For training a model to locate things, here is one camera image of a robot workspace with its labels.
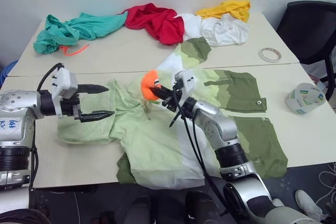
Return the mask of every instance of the white table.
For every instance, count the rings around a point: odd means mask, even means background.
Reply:
[[[328,103],[307,115],[292,113],[284,97],[301,82],[312,83],[298,63],[273,66],[229,67],[226,70],[249,72],[256,79],[261,97],[267,98],[265,114],[270,118],[279,143],[288,157],[288,166],[304,166],[336,161],[336,115]],[[102,84],[112,78],[127,84],[143,73],[78,74],[79,83]],[[3,90],[35,90],[40,77],[9,77]],[[69,145],[57,136],[57,118],[37,121],[36,142],[40,165],[34,185],[55,187],[116,182],[117,161],[123,153],[118,142],[107,145]]]
[[[51,55],[40,55],[33,49],[33,42],[44,28],[41,22],[31,38],[20,61],[10,72],[10,76],[42,76],[58,62],[65,64],[73,73],[116,73],[149,71],[156,68],[175,46],[165,46],[143,30],[130,30],[125,27],[100,39],[80,40],[76,48],[89,44],[89,47],[76,56],[64,56],[62,51]],[[262,48],[277,49],[282,59],[278,64],[298,63],[298,59],[280,39],[263,14],[252,13],[248,21],[249,38],[242,45],[215,47],[208,55],[202,68],[270,65],[260,59]]]

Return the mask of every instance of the black office chair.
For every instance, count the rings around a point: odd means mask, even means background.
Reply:
[[[277,33],[303,64],[325,61],[328,81],[325,95],[329,100],[335,88],[331,51],[336,46],[336,4],[298,1],[287,4]]]

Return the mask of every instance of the orange string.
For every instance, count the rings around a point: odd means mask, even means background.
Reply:
[[[74,55],[77,55],[81,52],[83,52],[87,47],[89,46],[89,44],[83,46],[81,49],[79,49],[78,51],[76,52],[72,52],[70,54],[67,53],[68,49],[70,48],[70,46],[60,46],[59,49],[61,49],[63,51],[63,54],[65,56],[74,56]]]

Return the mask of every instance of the yellow shirt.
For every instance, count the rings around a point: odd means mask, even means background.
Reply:
[[[231,16],[247,22],[250,16],[249,9],[250,1],[248,0],[228,0],[212,8],[200,9],[196,12],[196,15],[202,18],[221,18],[224,13],[230,13]]]

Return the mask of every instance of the orange object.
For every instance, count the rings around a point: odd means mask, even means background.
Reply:
[[[81,49],[79,49],[76,52],[72,52],[70,54],[67,53],[68,49],[70,48],[70,46],[60,46],[59,49],[61,49],[63,51],[63,54],[65,56],[74,56],[79,54],[80,52],[83,52],[87,47],[89,46],[89,44],[87,44],[86,46],[83,46]]]
[[[158,72],[156,70],[149,71],[141,80],[141,92],[143,97],[148,101],[156,101],[159,99],[150,89],[153,87],[161,87]]]

